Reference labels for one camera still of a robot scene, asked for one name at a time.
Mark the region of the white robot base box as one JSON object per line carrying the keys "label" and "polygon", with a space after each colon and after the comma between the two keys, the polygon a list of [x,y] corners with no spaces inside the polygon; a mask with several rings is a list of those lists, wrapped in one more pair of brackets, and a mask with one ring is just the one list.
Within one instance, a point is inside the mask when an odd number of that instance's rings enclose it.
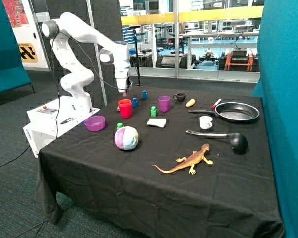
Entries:
{"label": "white robot base box", "polygon": [[23,131],[34,156],[37,158],[43,147],[98,111],[99,108],[86,113],[80,111],[70,96],[61,96],[27,111],[30,123],[23,127]]}

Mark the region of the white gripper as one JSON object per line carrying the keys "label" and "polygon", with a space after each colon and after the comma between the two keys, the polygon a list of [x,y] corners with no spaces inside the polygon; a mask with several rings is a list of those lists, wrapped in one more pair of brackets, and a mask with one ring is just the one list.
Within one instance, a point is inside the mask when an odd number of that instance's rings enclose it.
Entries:
{"label": "white gripper", "polygon": [[130,80],[130,68],[115,68],[115,78],[118,91],[123,92],[123,97],[126,97],[127,90],[132,87],[132,81]]}

